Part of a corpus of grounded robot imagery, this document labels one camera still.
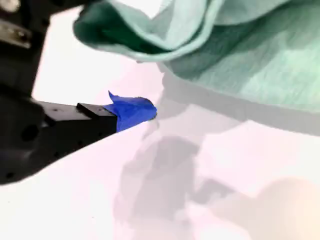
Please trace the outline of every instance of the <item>fabric fold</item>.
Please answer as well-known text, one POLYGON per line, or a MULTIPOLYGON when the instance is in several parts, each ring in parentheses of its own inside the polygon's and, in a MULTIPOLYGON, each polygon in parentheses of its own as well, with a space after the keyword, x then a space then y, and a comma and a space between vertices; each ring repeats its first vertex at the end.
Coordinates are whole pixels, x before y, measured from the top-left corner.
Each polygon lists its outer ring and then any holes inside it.
POLYGON ((215 92, 320 112, 320 0, 164 0, 154 18, 115 0, 84 8, 75 36, 94 49, 163 62, 215 92))

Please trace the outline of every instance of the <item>hole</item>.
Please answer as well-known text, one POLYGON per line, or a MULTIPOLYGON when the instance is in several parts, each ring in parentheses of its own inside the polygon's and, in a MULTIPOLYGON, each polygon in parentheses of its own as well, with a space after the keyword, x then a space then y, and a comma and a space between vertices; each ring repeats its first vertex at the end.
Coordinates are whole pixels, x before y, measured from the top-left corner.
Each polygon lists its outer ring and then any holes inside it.
POLYGON ((65 0, 51 0, 51 3, 58 7, 62 7, 65 4, 65 0))
POLYGON ((33 141, 37 138, 39 134, 39 129, 36 125, 29 125, 27 126, 21 134, 21 138, 25 142, 33 141))
POLYGON ((8 173, 5 175, 5 178, 6 178, 6 179, 12 179, 14 176, 15 176, 15 173, 14 173, 14 172, 8 172, 8 173))
POLYGON ((44 27, 48 27, 50 25, 50 20, 44 18, 44 19, 41 20, 41 24, 44 27))

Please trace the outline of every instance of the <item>blue painter's tape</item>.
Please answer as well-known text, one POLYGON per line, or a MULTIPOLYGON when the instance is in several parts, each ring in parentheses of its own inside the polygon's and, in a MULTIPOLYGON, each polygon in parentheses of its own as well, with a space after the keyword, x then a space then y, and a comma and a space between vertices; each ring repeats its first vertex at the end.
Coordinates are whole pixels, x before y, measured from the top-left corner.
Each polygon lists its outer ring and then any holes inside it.
POLYGON ((121 97, 109 92, 113 104, 104 108, 117 116, 116 131, 132 128, 151 120, 157 115, 157 108, 149 99, 143 97, 121 97))

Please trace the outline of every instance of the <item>green towel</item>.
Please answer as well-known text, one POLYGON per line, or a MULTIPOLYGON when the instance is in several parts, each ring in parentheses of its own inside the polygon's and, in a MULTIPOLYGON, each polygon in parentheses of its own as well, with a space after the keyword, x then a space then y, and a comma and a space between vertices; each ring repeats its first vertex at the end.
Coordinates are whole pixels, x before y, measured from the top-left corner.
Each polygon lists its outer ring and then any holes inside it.
POLYGON ((152 19, 102 0, 73 30, 87 46, 164 62, 212 91, 320 112, 319 24, 320 0, 164 0, 152 19))

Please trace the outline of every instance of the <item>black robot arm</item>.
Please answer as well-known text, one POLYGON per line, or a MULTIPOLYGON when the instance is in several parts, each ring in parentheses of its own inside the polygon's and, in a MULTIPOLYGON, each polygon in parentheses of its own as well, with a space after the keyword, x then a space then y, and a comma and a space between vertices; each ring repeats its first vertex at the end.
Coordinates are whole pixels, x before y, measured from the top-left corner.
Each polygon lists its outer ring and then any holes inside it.
POLYGON ((116 132, 117 117, 102 106, 31 97, 50 15, 90 2, 0 1, 0 184, 32 176, 116 132))

